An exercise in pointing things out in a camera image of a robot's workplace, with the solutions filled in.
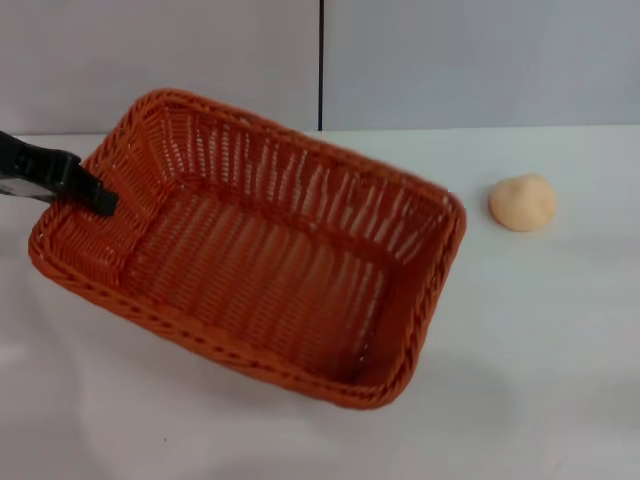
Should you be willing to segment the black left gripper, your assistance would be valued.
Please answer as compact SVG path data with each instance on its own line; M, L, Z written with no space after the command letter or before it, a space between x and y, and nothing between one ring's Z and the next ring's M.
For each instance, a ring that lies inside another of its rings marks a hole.
M28 144L1 133L1 193L45 202L60 197L100 216L115 214L119 196L68 151Z

